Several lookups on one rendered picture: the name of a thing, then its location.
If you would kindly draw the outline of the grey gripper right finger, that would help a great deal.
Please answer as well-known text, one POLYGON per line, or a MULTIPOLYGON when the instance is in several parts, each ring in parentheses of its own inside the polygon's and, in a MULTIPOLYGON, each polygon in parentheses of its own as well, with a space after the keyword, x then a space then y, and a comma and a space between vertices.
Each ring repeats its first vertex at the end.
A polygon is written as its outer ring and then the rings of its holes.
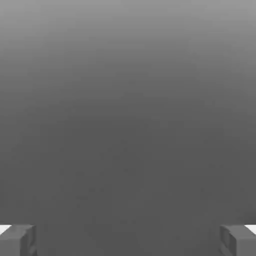
POLYGON ((220 256, 256 256, 256 224, 221 225, 220 256))

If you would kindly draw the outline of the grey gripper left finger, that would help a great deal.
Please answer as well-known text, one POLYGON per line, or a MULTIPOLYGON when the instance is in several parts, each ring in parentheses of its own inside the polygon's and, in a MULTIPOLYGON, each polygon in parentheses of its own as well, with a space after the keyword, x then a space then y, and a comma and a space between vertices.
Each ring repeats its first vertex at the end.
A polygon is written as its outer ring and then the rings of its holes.
POLYGON ((37 226, 0 224, 0 256, 38 256, 37 226))

